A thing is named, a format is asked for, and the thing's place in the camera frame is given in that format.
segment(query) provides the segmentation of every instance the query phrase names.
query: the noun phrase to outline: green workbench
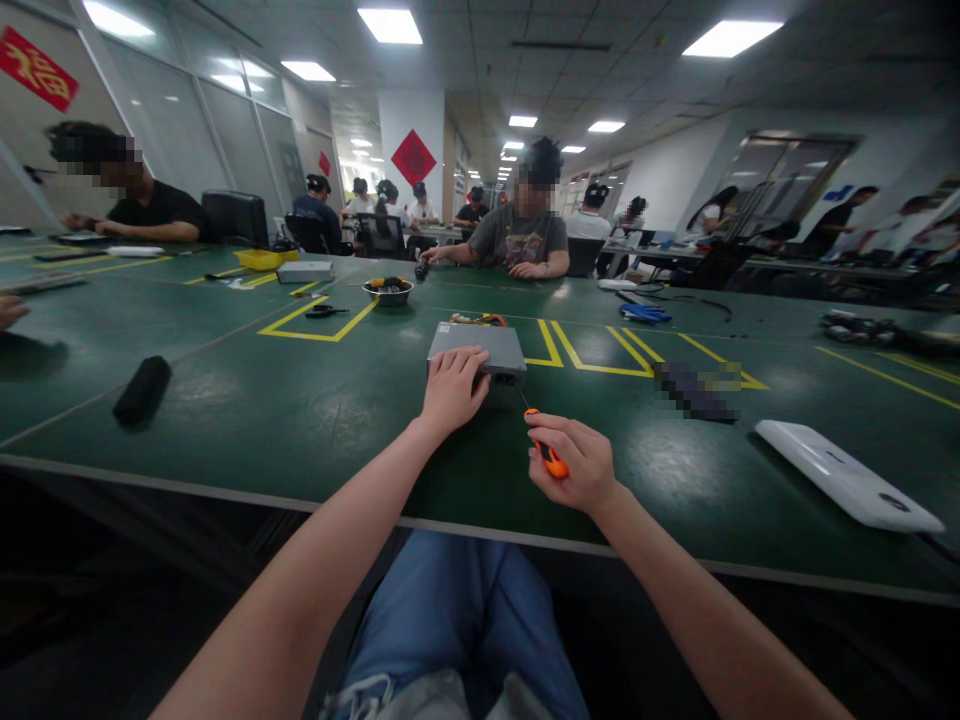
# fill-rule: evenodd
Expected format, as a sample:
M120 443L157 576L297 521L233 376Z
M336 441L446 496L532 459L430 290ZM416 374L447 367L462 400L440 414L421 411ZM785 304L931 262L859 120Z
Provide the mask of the green workbench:
M4 261L31 242L41 241L0 241L0 278L38 271L29 257ZM817 323L827 303L668 289L732 316L666 302L673 321L651 328L622 321L621 301L593 281L436 268L409 306L380 308L359 283L412 278L411 263L333 262L328 302L350 313L320 320L303 315L315 300L291 297L298 288L269 274L244 278L248 291L203 281L238 267L228 249L73 266L96 272L30 298L33 313L0 338L0 462L309 510L419 411L437 323L498 313L520 337L531 404L606 434L621 482L711 570L960 604L953 566L916 538L849 518L752 431L764 418L813 426L938 515L960 544L956 365L835 344ZM862 312L960 332L956 317ZM111 408L154 354L174 365L173 379L152 420L123 429ZM740 421L686 419L651 379L661 359L702 371L739 363L742 387L727 397ZM610 553L585 516L529 481L525 431L519 398L513 411L482 410L429 462L403 522Z

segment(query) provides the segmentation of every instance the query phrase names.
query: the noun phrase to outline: metal bowl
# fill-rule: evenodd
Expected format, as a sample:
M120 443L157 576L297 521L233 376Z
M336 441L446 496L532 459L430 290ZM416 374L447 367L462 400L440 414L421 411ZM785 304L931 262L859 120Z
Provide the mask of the metal bowl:
M377 290L370 287L370 282L370 280L367 280L367 282L362 285L363 290L371 297L379 298L380 307L400 307L401 305L406 305L410 299L410 291L413 290L413 283L409 280L404 280L403 288L395 293L377 292Z

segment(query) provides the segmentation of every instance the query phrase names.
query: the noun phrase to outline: metal box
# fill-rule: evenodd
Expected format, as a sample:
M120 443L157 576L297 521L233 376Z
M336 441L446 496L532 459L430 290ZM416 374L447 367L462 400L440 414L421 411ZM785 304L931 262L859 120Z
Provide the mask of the metal box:
M490 393L484 407L517 407L523 405L517 388L523 385L527 363L523 359L520 340L513 328L468 323L439 323L427 353L427 372L433 356L445 350L479 345L490 353L485 366L490 374Z
M330 282L333 280L333 263L325 260L287 262L277 268L277 280L301 284Z

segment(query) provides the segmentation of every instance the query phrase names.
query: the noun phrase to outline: orange screwdriver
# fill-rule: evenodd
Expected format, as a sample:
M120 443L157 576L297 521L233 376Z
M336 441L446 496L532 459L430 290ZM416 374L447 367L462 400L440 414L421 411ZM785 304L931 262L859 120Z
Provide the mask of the orange screwdriver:
M536 408L530 407L530 403L527 402L527 398L524 397L523 390L520 389L519 385L517 386L517 392L520 393L520 399L523 400L523 404L527 408L523 413L524 417L527 415L536 415L540 412ZM539 440L534 440L533 444L537 446L537 451L541 457L543 457L543 464L547 466L547 472L550 473L550 475L560 480L570 474L567 470L567 464L557 457L552 447Z

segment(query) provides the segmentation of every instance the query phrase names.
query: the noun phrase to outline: blue jeans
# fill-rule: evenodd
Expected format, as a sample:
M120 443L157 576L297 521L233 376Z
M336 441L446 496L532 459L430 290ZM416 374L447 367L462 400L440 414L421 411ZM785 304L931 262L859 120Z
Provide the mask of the blue jeans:
M416 530L363 618L340 689L378 673L395 694L453 668L486 717L513 671L557 720L588 718L553 618L550 590L508 543Z

